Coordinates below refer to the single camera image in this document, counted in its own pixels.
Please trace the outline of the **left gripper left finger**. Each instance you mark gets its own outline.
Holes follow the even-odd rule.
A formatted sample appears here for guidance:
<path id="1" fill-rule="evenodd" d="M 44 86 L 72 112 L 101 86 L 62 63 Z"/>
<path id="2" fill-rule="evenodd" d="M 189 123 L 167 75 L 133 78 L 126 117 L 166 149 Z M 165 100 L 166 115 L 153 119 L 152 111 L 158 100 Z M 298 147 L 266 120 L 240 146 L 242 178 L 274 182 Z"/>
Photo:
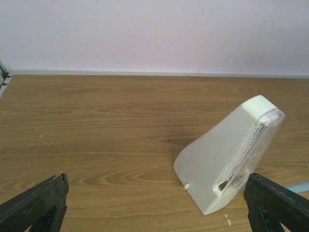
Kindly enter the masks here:
<path id="1" fill-rule="evenodd" d="M 52 176 L 0 205 L 2 232 L 58 232 L 67 210 L 67 175 Z"/>

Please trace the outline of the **white metronome body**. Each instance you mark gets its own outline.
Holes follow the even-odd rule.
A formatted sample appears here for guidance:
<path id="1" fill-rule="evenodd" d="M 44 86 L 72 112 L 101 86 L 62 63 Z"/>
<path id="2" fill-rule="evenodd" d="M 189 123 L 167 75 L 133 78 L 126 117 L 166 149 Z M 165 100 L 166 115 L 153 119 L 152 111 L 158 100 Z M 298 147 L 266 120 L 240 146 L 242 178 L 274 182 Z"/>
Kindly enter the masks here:
<path id="1" fill-rule="evenodd" d="M 202 214 L 228 205 L 245 184 L 222 197 L 213 191 L 214 183 L 257 119 L 274 108 L 262 95 L 250 98 L 177 156 L 173 169 Z"/>

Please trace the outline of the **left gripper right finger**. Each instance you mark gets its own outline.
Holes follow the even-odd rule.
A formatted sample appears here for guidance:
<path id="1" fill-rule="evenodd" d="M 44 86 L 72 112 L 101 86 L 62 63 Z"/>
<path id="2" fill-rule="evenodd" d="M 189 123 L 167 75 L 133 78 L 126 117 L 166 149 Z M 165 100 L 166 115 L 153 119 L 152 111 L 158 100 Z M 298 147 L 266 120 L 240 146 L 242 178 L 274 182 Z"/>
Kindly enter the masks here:
<path id="1" fill-rule="evenodd" d="M 309 230 L 309 201 L 303 196 L 252 173 L 246 183 L 244 197 L 253 232 L 291 232 Z"/>

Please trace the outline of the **clear plastic metronome cover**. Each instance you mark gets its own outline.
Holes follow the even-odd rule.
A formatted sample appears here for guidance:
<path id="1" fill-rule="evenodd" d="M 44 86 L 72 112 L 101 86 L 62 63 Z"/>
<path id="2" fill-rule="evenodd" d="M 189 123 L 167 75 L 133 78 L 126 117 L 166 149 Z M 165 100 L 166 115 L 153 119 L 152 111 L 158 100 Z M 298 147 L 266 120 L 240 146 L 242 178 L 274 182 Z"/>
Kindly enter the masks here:
<path id="1" fill-rule="evenodd" d="M 284 119 L 285 114 L 279 108 L 274 108 L 257 119 L 214 183 L 214 193 L 219 197 L 225 196 L 248 180 Z"/>

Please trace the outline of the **light blue music stand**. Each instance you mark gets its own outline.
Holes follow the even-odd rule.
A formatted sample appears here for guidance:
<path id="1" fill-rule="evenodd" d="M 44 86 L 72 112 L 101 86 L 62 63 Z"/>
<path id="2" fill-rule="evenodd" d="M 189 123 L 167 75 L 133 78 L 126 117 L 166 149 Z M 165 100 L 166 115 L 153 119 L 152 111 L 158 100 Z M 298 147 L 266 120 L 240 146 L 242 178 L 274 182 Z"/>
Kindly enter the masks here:
<path id="1" fill-rule="evenodd" d="M 306 191 L 309 191 L 309 181 L 304 181 L 304 182 L 296 183 L 293 185 L 289 185 L 289 186 L 286 186 L 285 188 L 294 193 L 306 192 Z"/>

